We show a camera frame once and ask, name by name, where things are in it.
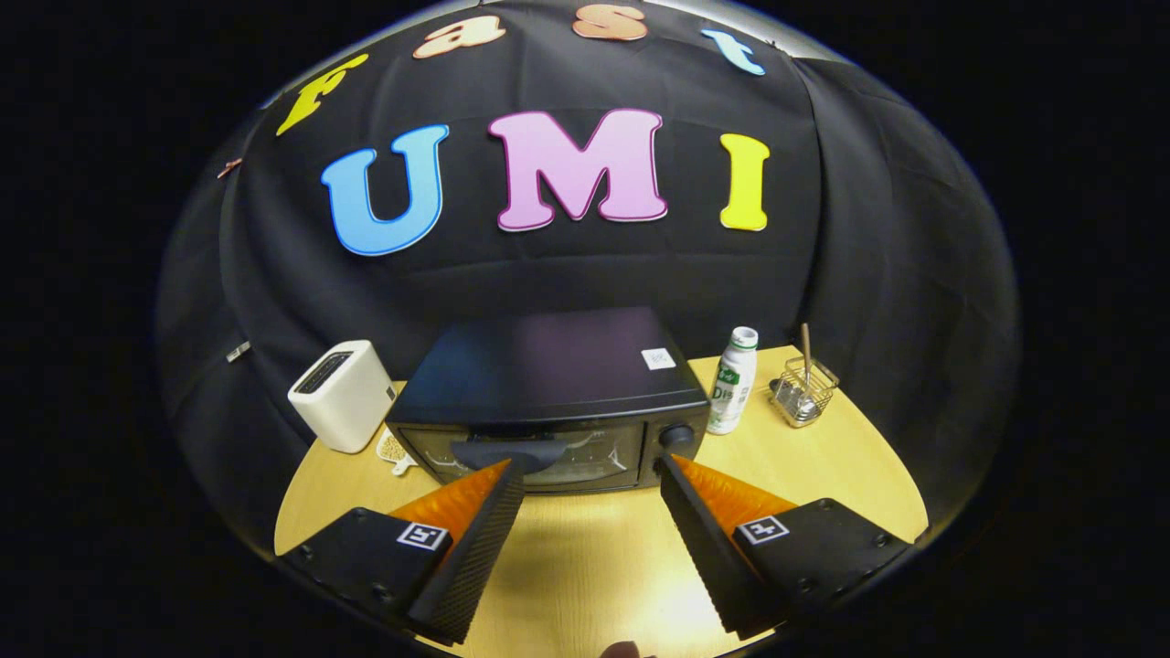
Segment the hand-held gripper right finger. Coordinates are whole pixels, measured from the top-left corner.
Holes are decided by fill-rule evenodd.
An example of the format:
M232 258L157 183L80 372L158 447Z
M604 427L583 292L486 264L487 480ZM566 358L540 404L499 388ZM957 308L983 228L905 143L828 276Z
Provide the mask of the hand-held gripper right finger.
M790 503L682 455L658 473L720 623L743 640L823 618L908 549L832 496Z

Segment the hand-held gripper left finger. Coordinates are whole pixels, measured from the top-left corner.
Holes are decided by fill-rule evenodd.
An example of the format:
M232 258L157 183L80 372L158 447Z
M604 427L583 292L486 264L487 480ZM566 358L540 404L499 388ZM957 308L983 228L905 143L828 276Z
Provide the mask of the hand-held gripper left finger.
M278 560L347 608L443 645L463 644L524 500L498 460L391 513L355 507Z

